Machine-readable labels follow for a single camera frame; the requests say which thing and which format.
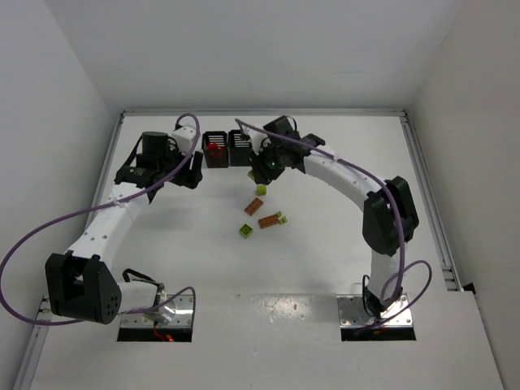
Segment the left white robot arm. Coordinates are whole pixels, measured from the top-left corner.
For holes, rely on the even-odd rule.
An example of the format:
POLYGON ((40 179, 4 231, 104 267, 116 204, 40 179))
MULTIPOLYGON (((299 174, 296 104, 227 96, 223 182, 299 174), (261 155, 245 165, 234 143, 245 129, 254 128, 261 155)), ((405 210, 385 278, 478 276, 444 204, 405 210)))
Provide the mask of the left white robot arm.
POLYGON ((196 144, 196 131, 187 127, 140 135, 115 174, 108 207, 96 213, 65 253, 53 253, 45 263, 53 314, 108 324, 119 314, 150 311, 158 304, 162 284, 143 274, 117 281, 111 268, 130 227, 165 183, 198 186, 203 155, 195 151, 196 144))

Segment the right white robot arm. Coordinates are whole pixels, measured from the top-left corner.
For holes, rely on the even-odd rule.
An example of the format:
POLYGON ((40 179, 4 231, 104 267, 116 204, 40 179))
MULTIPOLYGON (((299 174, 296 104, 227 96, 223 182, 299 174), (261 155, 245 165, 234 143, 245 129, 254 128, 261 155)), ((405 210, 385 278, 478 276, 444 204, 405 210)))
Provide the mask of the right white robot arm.
POLYGON ((418 227, 408 182, 400 176, 383 180, 347 162, 323 138, 301 136, 286 115, 262 128, 241 120, 237 124, 252 145, 249 164, 256 184, 269 185, 286 169, 296 169, 333 187, 362 212, 362 237, 371 250, 362 302, 368 316, 381 319, 402 293, 405 249, 418 227))

